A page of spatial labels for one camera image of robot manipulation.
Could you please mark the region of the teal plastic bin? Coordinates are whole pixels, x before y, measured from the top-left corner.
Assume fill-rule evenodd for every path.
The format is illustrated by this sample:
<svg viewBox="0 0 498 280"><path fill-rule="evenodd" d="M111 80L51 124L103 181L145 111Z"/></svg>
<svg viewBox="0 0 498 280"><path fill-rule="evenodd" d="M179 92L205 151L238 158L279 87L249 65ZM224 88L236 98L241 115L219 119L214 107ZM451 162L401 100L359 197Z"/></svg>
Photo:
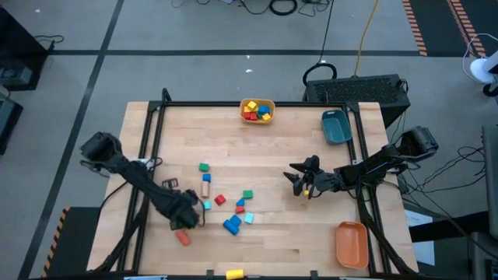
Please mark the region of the teal plastic bin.
<svg viewBox="0 0 498 280"><path fill-rule="evenodd" d="M321 116L322 130L329 145L340 145L352 139L351 127L343 110L327 110Z"/></svg>

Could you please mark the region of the black cabinet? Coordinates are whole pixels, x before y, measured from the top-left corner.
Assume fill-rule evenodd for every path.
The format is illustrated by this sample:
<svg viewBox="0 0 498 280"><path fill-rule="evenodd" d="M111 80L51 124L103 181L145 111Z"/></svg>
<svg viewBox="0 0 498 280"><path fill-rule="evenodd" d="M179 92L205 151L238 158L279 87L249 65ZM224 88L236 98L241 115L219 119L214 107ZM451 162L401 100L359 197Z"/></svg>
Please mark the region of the black cabinet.
<svg viewBox="0 0 498 280"><path fill-rule="evenodd" d="M47 57L47 49L0 6L0 86L35 90Z"/></svg>

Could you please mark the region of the grey box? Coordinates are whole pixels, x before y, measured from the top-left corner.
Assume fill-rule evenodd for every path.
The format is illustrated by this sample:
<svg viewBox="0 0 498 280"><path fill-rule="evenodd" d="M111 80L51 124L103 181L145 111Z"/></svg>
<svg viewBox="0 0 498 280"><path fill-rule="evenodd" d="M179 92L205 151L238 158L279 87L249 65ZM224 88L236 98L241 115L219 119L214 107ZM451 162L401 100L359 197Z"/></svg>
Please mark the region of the grey box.
<svg viewBox="0 0 498 280"><path fill-rule="evenodd" d="M482 127L490 235L498 240L498 125Z"/></svg>

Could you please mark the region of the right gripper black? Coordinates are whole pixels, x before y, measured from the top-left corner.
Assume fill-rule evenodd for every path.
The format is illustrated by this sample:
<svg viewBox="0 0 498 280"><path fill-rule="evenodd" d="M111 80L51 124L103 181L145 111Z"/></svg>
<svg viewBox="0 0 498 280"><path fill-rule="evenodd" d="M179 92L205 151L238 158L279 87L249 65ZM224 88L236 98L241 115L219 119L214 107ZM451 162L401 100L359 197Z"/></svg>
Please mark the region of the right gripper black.
<svg viewBox="0 0 498 280"><path fill-rule="evenodd" d="M303 163L290 163L291 168L305 173L302 177L297 173L284 173L283 175L293 184L293 195L310 198L310 194L317 191L319 194L330 191L338 192L342 190L342 182L335 173L321 172L320 159L316 155L307 157ZM310 183L310 176L307 173L314 173Z"/></svg>

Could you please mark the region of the yellow plastic bin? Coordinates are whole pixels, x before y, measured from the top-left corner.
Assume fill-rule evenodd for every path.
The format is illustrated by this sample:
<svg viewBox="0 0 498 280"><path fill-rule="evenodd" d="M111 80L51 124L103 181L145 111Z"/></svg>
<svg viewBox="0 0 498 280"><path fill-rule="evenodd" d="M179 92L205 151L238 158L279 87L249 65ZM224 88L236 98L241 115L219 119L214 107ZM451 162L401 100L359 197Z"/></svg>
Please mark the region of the yellow plastic bin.
<svg viewBox="0 0 498 280"><path fill-rule="evenodd" d="M248 103L250 101L254 101L256 104L257 104L257 107L255 110L251 110L248 108ZM258 113L258 107L261 106L261 105L265 105L265 106L269 106L270 109L271 109L271 119L269 121L263 121L262 120L262 116L261 114ZM258 116L258 119L256 121L252 121L251 119L250 120L246 120L244 119L243 117L243 113L244 112L251 112L251 113L256 113L257 116ZM246 99L243 99L241 100L240 102L240 106L239 106L239 116L240 118L242 119L242 121L248 123L248 124L270 124L273 119L275 118L275 103L271 100L263 100L263 99L255 99L255 98L246 98Z"/></svg>

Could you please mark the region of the white round device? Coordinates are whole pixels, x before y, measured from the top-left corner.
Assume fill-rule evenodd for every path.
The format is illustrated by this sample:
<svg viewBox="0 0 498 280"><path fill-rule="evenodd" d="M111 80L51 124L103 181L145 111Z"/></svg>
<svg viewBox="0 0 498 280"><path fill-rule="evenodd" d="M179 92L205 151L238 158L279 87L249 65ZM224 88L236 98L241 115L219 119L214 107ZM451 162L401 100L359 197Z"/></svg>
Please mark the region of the white round device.
<svg viewBox="0 0 498 280"><path fill-rule="evenodd" d="M470 54L471 44L479 37L489 37L498 43L498 38L488 33L477 33L472 36L466 45L466 50L461 60L461 68L466 76L477 83L483 84L482 92L487 97L498 99L498 50L491 56L481 56L474 59L468 67L465 66L465 58Z"/></svg>

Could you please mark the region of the orange plastic bin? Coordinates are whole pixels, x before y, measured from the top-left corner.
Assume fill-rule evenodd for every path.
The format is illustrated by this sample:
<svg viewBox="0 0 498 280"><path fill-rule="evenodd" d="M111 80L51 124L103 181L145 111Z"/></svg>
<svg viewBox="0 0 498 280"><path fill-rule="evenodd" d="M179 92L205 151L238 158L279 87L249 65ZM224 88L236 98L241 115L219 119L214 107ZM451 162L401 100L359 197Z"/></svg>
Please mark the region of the orange plastic bin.
<svg viewBox="0 0 498 280"><path fill-rule="evenodd" d="M341 222L335 234L336 257L346 268L364 269L369 264L368 233L360 222Z"/></svg>

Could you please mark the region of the black hazard-striped floor mat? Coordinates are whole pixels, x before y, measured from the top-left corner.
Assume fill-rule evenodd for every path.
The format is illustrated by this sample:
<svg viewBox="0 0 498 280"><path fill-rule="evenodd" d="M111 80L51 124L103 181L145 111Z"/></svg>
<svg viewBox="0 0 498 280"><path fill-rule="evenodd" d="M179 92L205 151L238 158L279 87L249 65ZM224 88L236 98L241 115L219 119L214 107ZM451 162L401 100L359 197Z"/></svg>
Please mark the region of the black hazard-striped floor mat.
<svg viewBox="0 0 498 280"><path fill-rule="evenodd" d="M490 56L498 51L498 0L402 0L419 54Z"/></svg>
<svg viewBox="0 0 498 280"><path fill-rule="evenodd" d="M96 232L97 207L62 209L41 277L84 275Z"/></svg>

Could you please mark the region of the black perforated equipment case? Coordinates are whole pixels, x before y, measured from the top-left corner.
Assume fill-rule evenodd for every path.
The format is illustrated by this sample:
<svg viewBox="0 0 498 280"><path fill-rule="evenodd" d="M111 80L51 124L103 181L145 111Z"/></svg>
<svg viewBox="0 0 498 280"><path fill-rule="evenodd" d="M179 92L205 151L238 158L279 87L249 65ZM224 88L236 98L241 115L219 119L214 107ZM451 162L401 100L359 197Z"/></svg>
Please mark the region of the black perforated equipment case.
<svg viewBox="0 0 498 280"><path fill-rule="evenodd" d="M397 74L310 81L304 91L303 101L379 103L386 128L411 105L408 98L408 83Z"/></svg>

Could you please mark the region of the dark equipment box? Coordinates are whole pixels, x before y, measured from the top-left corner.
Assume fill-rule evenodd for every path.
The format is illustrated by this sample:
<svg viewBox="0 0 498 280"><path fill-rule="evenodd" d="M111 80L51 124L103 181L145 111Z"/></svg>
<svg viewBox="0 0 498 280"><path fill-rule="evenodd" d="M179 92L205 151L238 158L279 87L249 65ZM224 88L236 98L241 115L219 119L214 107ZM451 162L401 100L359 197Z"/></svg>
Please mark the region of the dark equipment box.
<svg viewBox="0 0 498 280"><path fill-rule="evenodd" d="M0 156L5 154L11 134L22 112L23 107L10 98L10 93L0 100Z"/></svg>

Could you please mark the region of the black aluminium table frame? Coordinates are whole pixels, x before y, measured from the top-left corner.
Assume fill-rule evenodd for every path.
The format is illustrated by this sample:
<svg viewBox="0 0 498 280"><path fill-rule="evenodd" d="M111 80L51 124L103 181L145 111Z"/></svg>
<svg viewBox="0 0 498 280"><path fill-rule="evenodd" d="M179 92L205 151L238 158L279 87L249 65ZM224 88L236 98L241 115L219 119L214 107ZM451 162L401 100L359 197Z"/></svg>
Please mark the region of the black aluminium table frame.
<svg viewBox="0 0 498 280"><path fill-rule="evenodd" d="M332 171L352 159L372 155L388 138L380 107L361 103L350 114L353 141L329 145L324 139L321 104L279 102L270 124L248 124L239 116L238 102L130 102L119 138L124 154L162 159L156 182L175 177L182 189L199 191L200 163L209 165L210 196L226 202L213 205L205 225L188 231L183 246L169 222L154 208L146 224L121 255L127 269L141 274L184 275L243 269L250 276L360 276L366 269L343 267L336 257L335 234L341 222L359 220L356 202L345 192L307 199L293 195L283 175L290 163L316 155L321 167ZM236 214L243 191L245 212ZM247 212L254 221L244 221ZM237 215L242 223L234 236L223 227Z"/></svg>

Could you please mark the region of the orange cylinder block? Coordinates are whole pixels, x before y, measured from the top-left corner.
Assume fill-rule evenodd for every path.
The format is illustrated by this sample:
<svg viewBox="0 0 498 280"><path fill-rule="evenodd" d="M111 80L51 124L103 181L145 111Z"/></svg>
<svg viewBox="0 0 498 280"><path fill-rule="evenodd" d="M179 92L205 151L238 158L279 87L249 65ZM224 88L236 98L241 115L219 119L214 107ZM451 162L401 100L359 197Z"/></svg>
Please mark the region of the orange cylinder block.
<svg viewBox="0 0 498 280"><path fill-rule="evenodd" d="M180 241L183 246L188 246L191 244L191 238L185 230L179 229L174 231L176 238Z"/></svg>

